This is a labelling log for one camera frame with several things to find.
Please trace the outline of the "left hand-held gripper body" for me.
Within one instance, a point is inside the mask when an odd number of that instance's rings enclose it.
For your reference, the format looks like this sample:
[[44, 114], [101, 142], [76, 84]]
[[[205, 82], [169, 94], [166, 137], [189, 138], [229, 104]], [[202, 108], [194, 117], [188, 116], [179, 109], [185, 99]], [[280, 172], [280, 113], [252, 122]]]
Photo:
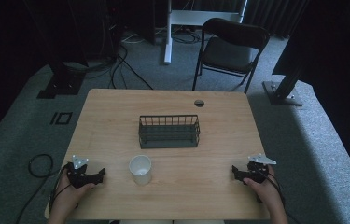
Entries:
[[87, 167], [89, 160], [86, 158], [80, 158], [77, 155], [72, 156], [72, 160], [66, 164], [67, 177], [71, 185], [79, 189], [87, 184], [90, 184], [92, 179], [99, 179], [98, 175], [87, 175]]

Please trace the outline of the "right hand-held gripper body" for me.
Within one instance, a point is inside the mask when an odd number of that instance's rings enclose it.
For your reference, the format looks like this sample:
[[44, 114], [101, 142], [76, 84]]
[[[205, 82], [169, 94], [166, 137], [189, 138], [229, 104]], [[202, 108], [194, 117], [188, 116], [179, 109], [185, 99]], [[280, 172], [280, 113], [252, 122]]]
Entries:
[[248, 157], [249, 162], [247, 164], [247, 178], [252, 179], [257, 183], [262, 183], [269, 174], [269, 165], [276, 165], [276, 160], [268, 158], [266, 155], [258, 154]]

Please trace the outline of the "person's right hand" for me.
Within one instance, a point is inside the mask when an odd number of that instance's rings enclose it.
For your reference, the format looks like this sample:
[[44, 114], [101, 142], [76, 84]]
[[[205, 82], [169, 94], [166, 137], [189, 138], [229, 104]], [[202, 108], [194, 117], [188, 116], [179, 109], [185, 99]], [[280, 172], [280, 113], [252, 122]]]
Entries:
[[257, 193], [265, 205], [281, 203], [284, 206], [280, 188], [278, 187], [277, 181], [274, 177], [274, 170], [271, 165], [269, 165], [268, 168], [269, 176], [262, 183], [257, 183], [252, 179], [245, 178], [245, 184]]

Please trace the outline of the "person's left hand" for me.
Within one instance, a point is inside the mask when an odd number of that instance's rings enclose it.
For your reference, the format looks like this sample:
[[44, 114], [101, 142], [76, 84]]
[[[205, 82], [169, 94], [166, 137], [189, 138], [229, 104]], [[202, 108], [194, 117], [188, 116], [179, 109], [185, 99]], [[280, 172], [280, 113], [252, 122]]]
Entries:
[[74, 210], [86, 193], [95, 187], [95, 184], [90, 183], [77, 189], [70, 183], [67, 175], [62, 175], [54, 193], [52, 211]]

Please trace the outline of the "translucent plastic cup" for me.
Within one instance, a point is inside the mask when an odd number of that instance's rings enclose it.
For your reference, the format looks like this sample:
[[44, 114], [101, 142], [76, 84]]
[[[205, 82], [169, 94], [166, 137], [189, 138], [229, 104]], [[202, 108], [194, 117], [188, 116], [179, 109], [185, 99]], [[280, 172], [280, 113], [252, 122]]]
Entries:
[[144, 186], [150, 182], [152, 178], [151, 169], [151, 159], [146, 155], [137, 155], [129, 162], [129, 171], [137, 185]]

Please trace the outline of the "black stand with metal base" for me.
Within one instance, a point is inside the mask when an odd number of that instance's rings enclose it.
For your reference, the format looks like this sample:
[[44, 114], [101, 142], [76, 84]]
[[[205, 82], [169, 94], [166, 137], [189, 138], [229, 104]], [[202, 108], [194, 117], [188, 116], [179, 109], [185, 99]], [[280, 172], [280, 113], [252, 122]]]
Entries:
[[300, 76], [300, 68], [297, 68], [292, 74], [285, 75], [281, 82], [263, 81], [262, 86], [270, 103], [272, 105], [303, 106], [303, 102], [295, 90]]

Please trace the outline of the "black stand with flat base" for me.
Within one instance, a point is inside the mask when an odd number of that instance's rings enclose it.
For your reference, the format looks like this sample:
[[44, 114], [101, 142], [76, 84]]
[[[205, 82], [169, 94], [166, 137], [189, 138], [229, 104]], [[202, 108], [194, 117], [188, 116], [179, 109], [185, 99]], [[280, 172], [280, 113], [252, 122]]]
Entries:
[[45, 37], [41, 37], [38, 42], [48, 62], [52, 77], [47, 87], [39, 92], [37, 98], [54, 99], [57, 95], [78, 95], [86, 73], [75, 72], [67, 67]]

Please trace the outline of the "black folding chair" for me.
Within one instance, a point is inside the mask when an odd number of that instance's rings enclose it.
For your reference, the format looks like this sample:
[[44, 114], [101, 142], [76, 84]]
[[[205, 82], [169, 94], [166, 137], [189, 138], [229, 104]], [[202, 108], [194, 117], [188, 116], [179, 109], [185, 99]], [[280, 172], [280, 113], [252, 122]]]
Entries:
[[259, 26], [212, 18], [202, 27], [192, 89], [203, 70], [241, 77], [247, 93], [257, 68], [259, 57], [270, 40], [269, 32]]

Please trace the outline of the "dark curtain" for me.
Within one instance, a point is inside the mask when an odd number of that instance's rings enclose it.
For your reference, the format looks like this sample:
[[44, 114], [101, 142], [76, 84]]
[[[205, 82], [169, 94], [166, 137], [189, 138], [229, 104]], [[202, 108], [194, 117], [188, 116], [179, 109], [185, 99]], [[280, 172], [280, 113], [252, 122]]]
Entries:
[[309, 0], [247, 0], [243, 23], [263, 27], [270, 35], [292, 35]]

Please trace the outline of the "white desk frame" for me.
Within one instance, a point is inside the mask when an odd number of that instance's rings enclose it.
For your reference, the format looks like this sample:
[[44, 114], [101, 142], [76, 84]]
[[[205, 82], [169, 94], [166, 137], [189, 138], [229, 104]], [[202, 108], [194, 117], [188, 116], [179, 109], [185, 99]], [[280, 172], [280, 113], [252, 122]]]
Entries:
[[168, 0], [167, 8], [167, 34], [166, 45], [163, 57], [165, 64], [170, 64], [172, 61], [172, 26], [186, 25], [186, 26], [202, 26], [211, 18], [221, 18], [228, 21], [243, 22], [245, 16], [245, 9], [248, 0], [240, 0], [240, 9], [237, 12], [218, 12], [218, 11], [195, 11], [185, 9], [172, 9], [172, 0]]

